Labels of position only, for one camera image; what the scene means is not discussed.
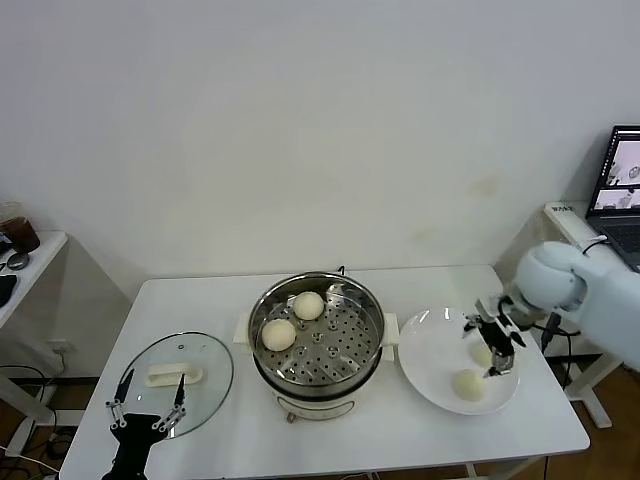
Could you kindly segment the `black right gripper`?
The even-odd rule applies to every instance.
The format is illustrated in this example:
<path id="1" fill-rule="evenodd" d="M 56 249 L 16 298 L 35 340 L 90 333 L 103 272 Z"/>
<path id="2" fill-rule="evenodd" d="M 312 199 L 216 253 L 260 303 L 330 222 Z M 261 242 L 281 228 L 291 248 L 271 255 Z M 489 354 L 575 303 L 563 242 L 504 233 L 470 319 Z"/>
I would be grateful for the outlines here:
<path id="1" fill-rule="evenodd" d="M 513 344 L 525 347 L 522 336 L 512 333 L 513 325 L 507 316 L 507 311 L 512 305 L 512 300 L 506 295 L 481 297 L 475 302 L 479 314 L 465 317 L 462 338 L 479 329 L 491 352 L 491 366 L 485 372 L 485 378 L 509 374 L 515 360 Z"/>

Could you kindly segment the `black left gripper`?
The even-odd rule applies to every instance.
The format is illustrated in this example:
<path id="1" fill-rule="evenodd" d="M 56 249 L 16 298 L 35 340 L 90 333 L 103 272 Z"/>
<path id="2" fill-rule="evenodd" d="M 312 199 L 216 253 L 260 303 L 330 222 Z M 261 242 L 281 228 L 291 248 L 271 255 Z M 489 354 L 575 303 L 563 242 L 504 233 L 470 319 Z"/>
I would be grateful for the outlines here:
<path id="1" fill-rule="evenodd" d="M 165 431 L 170 431 L 186 415 L 184 373 L 180 377 L 173 407 L 165 416 L 161 418 L 155 414 L 139 413 L 124 415 L 123 407 L 134 373 L 134 369 L 128 370 L 118 383 L 114 398 L 105 403 L 112 418 L 112 435 L 119 446 L 112 467 L 102 477 L 103 480 L 146 479 L 145 468 L 151 447 L 164 440 Z"/>

